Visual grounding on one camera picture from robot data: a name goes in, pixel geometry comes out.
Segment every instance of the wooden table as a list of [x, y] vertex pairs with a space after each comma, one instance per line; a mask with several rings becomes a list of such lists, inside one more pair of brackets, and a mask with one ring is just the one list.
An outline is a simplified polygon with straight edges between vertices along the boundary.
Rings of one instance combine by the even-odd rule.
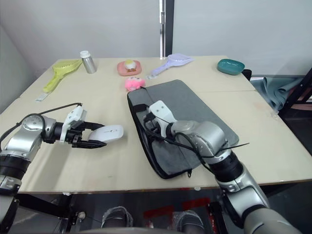
[[[147, 80], [147, 86], [174, 79], [185, 82], [238, 134], [239, 143], [250, 142], [234, 151], [258, 183], [312, 179], [311, 155], [254, 87], [243, 75], [230, 76], [217, 71], [218, 61], [226, 57], [194, 58], [183, 67], [170, 68], [158, 78]], [[50, 68], [0, 115], [0, 133], [3, 133], [29, 113], [82, 102], [87, 110], [86, 121], [124, 127], [122, 139], [99, 149], [74, 149], [68, 144], [42, 143], [22, 180], [20, 193], [94, 193], [217, 186], [214, 176], [202, 166], [193, 171], [191, 178], [185, 174], [164, 180], [153, 171], [129, 111], [124, 88], [126, 77], [117, 73], [117, 64], [123, 60], [125, 58], [96, 59], [98, 69], [94, 74], [87, 74], [82, 65], [66, 76], [44, 101], [35, 102], [53, 76]], [[137, 60], [143, 67], [138, 75], [141, 78], [164, 62], [159, 58]], [[63, 122], [71, 110], [67, 108], [46, 116]]]

